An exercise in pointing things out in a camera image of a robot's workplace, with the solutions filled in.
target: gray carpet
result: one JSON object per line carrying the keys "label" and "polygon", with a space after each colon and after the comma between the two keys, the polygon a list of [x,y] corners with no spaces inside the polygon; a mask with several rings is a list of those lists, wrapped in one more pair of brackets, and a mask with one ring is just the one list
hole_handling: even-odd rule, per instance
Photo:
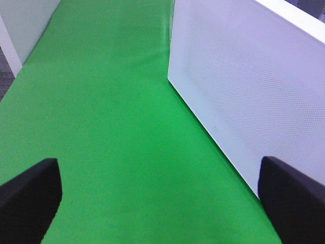
{"label": "gray carpet", "polygon": [[15,77],[11,72],[6,57],[0,48],[0,101],[6,94],[14,79]]}

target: perforated white panel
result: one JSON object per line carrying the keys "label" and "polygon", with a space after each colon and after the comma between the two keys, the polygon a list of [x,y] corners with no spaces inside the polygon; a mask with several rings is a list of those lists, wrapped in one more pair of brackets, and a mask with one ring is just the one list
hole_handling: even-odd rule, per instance
{"label": "perforated white panel", "polygon": [[263,156],[325,184],[324,64],[256,1],[177,1],[169,79],[255,193]]}

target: white wall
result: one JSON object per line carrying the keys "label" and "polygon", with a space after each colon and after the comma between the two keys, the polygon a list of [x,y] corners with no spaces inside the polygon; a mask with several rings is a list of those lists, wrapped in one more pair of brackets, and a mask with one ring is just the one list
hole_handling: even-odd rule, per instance
{"label": "white wall", "polygon": [[60,0],[0,0],[0,16],[21,64],[25,63],[37,44],[59,2]]}

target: black object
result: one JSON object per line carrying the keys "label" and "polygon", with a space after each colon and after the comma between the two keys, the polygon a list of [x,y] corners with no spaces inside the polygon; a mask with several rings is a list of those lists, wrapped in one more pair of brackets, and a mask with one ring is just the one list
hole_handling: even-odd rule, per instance
{"label": "black object", "polygon": [[0,243],[41,243],[62,199],[57,159],[44,159],[0,187]]}
{"label": "black object", "polygon": [[277,158],[264,157],[258,195],[284,244],[325,243],[325,186]]}

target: green fabric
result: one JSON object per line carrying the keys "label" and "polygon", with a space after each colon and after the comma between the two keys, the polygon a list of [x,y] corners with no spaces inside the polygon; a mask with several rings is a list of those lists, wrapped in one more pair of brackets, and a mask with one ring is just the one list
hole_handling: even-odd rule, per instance
{"label": "green fabric", "polygon": [[58,158],[42,243],[280,243],[167,80],[169,1],[62,0],[0,103],[0,183]]}

